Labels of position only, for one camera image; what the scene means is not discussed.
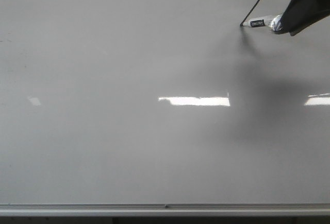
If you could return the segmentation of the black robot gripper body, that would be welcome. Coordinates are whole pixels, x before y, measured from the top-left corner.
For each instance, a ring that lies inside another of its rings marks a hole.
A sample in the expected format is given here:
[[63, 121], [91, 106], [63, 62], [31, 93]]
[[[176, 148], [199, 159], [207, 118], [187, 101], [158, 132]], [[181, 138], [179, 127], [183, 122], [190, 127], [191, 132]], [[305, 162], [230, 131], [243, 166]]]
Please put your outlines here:
[[297, 35], [328, 16], [329, 0], [291, 0], [279, 20], [279, 33]]

